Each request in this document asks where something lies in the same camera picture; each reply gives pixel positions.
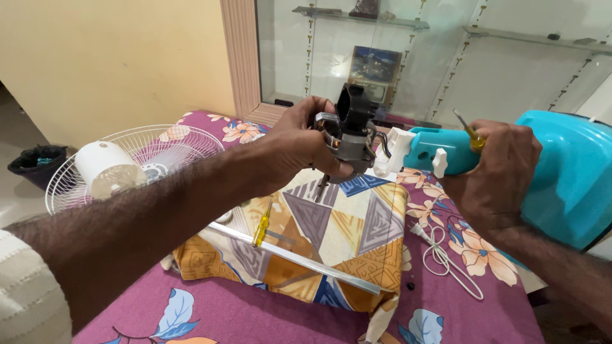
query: yellow screwdriver handle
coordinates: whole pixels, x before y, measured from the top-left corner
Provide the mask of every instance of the yellow screwdriver handle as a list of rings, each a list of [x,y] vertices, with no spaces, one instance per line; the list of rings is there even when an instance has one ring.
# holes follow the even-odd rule
[[[472,127],[465,127],[465,130],[469,135],[469,146],[472,147],[476,153],[480,154],[482,152],[482,148],[485,146],[487,139],[478,135],[478,133]]]

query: power cord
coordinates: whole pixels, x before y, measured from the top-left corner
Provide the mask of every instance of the power cord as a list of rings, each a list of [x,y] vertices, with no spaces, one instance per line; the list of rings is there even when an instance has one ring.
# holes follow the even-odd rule
[[[431,206],[429,206],[427,208],[427,210],[425,211],[425,213],[429,213],[431,211],[431,209],[433,209],[433,205],[436,204],[436,202],[440,199],[441,196],[445,195],[445,193],[437,196],[433,202],[431,202]],[[431,228],[431,233],[430,235],[427,235],[427,233],[424,230],[424,226],[429,226]],[[426,225],[421,226],[421,224],[419,223],[415,223],[414,226],[412,226],[412,228],[410,229],[410,232],[413,234],[416,234],[420,237],[422,237],[423,239],[425,239],[425,241],[427,241],[428,244],[430,244],[431,246],[429,246],[425,252],[423,253],[423,265],[425,266],[425,268],[427,268],[427,270],[429,270],[432,274],[434,275],[438,275],[438,276],[446,276],[447,274],[451,274],[453,277],[455,277],[455,280],[457,280],[457,282],[459,282],[459,284],[462,285],[463,289],[465,289],[468,293],[470,293],[471,296],[474,296],[475,299],[477,300],[482,300],[484,299],[484,295],[482,294],[482,291],[480,290],[480,288],[476,285],[476,283],[472,280],[472,278],[470,278],[470,276],[468,276],[465,272],[463,272],[463,270],[461,270],[457,265],[455,265],[455,263],[452,262],[452,260],[449,259],[448,254],[446,253],[446,251],[444,251],[441,247],[440,247],[440,243],[444,240],[444,238],[446,237],[446,232],[444,231],[444,229],[440,226],[435,226],[432,227],[429,223],[427,223]],[[442,238],[438,241],[436,241],[435,238],[435,233],[436,230],[440,229],[442,231]],[[437,272],[435,272],[434,270],[431,270],[428,266],[427,263],[425,262],[425,257],[427,256],[427,253],[431,250],[431,254],[433,255],[433,259],[436,261],[436,263],[444,266],[446,268],[446,271],[443,272],[442,274],[439,274]],[[458,277],[457,275],[455,275],[454,272],[452,272],[450,270],[450,266],[453,266],[455,269],[457,269],[459,272],[461,272],[461,274],[463,274],[465,276],[466,279],[468,279],[472,285],[474,285],[474,287],[476,287],[476,290],[478,291],[478,293],[480,294],[480,296],[477,296],[476,294],[474,294],[469,288],[468,286],[466,286]]]

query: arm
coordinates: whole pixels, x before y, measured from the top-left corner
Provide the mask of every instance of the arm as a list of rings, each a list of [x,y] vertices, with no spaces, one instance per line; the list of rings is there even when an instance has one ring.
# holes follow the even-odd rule
[[[485,240],[612,334],[612,266],[551,241],[521,219],[542,145],[528,127],[484,120],[473,126],[487,137],[480,162],[468,173],[440,179],[447,195]]]
[[[550,241],[526,224],[504,228],[491,241],[547,282],[608,335],[612,334],[612,266]]]
[[[6,229],[49,266],[77,333],[168,252],[241,202],[275,192],[310,163],[351,174],[319,132],[305,130],[308,118],[324,110],[333,104],[309,97],[255,142],[109,200]]]

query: wooden door frame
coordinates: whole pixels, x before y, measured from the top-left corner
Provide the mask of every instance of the wooden door frame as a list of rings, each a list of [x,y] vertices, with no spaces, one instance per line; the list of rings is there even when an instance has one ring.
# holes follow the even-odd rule
[[[263,103],[255,0],[220,0],[236,117],[274,125],[286,107]]]

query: trash bin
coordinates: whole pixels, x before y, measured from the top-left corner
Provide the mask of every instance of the trash bin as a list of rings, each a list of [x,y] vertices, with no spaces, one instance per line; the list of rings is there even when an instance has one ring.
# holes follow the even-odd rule
[[[46,191],[53,174],[66,161],[66,148],[38,146],[28,149],[21,152],[21,156],[13,160],[8,169]]]

